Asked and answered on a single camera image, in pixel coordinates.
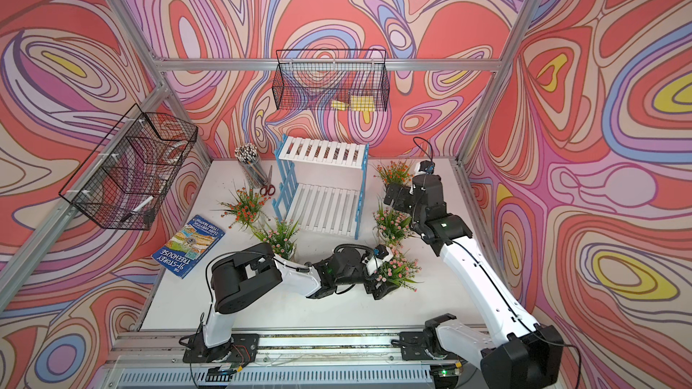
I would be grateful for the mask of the pink flower pot front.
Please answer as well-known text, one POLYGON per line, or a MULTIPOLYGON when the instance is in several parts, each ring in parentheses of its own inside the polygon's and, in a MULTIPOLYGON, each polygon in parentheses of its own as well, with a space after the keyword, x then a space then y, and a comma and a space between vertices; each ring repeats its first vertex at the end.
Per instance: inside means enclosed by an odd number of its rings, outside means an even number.
POLYGON ((378 265, 377 280, 393 284, 395 287, 417 291, 416 276, 421 272, 417 260, 409 260, 405 252, 389 249, 389 260, 378 265))

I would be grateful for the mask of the pink flower pot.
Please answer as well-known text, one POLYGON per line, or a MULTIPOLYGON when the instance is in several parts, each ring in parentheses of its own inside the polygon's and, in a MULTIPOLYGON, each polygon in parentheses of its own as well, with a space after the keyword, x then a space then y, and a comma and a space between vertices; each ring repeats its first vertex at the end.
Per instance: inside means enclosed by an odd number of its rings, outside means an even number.
POLYGON ((417 260, 409 260, 405 252, 389 249, 389 260, 378 265, 377 280, 393 284, 395 287, 417 291, 416 276, 421 272, 417 260))
POLYGON ((414 236, 411 229, 411 216, 398 212, 383 203, 378 204, 373 218, 376 223, 376 236, 384 245, 398 247, 405 239, 414 236))
POLYGON ((275 255, 287 260, 293 260, 295 257, 298 231, 298 223, 290 223, 286 220, 275 220, 273 223, 263 223, 252 227, 253 235, 260 242, 270 244, 275 255))

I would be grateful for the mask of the blue white slatted rack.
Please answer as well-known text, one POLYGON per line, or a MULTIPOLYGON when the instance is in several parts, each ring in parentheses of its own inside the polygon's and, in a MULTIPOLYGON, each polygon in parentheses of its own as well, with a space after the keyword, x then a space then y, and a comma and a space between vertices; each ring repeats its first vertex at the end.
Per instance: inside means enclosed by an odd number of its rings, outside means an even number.
POLYGON ((274 152, 279 171, 272 207, 279 221, 307 232, 358 239, 368 178, 369 145, 284 135, 274 152), (319 184, 297 176, 297 165, 312 172, 322 167, 358 170, 360 187, 319 184))

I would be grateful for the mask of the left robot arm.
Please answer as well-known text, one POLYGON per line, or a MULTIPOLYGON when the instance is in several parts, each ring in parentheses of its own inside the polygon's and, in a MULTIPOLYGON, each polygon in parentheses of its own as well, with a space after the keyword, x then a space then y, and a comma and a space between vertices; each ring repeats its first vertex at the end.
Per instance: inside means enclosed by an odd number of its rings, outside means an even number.
POLYGON ((284 259, 266 242, 232 252, 211 266, 210 311, 201 321, 199 344, 207 350, 229 345, 236 314, 277 286, 316 300, 337 295, 340 287, 348 291, 363 285, 378 300, 394 288, 381 274, 393 259, 394 250, 387 246, 350 243, 336 246, 330 257, 310 265, 284 259))

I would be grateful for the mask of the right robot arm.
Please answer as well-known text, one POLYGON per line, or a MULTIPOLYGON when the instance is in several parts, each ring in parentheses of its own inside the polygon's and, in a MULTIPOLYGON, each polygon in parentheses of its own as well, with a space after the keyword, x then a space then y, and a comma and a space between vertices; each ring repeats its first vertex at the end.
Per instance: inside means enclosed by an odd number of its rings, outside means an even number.
POLYGON ((546 388, 559 376, 562 336, 528 313, 482 254, 471 228, 448 211, 443 182, 434 172, 431 148, 416 165, 410 187, 387 186, 385 205, 408 214, 414 235, 429 245, 461 281, 487 330, 481 332, 446 313, 425 322, 412 341, 400 335, 402 357, 423 353, 436 360, 458 357, 475 367, 490 388, 546 388))

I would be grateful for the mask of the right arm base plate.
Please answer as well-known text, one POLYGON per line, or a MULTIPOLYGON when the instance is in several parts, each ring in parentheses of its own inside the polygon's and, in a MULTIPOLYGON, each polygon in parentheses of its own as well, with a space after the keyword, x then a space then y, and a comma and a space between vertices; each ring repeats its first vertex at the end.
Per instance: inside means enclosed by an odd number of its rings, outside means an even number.
POLYGON ((398 334, 398 338, 391 340, 390 343, 394 348, 400 350, 401 357, 405 361, 455 360, 465 362, 462 357, 444 350, 429 331, 402 331, 398 334))

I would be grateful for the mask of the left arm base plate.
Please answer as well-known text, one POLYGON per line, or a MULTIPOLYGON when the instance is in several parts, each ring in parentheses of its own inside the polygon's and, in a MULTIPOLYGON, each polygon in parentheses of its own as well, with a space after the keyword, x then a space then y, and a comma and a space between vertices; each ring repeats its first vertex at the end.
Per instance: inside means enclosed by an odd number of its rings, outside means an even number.
POLYGON ((185 349, 185 363, 234 363, 245 366, 256 360, 259 338, 259 334, 241 333, 232 335, 230 340, 220 346, 207 347, 203 334, 199 332, 181 337, 178 344, 185 349))

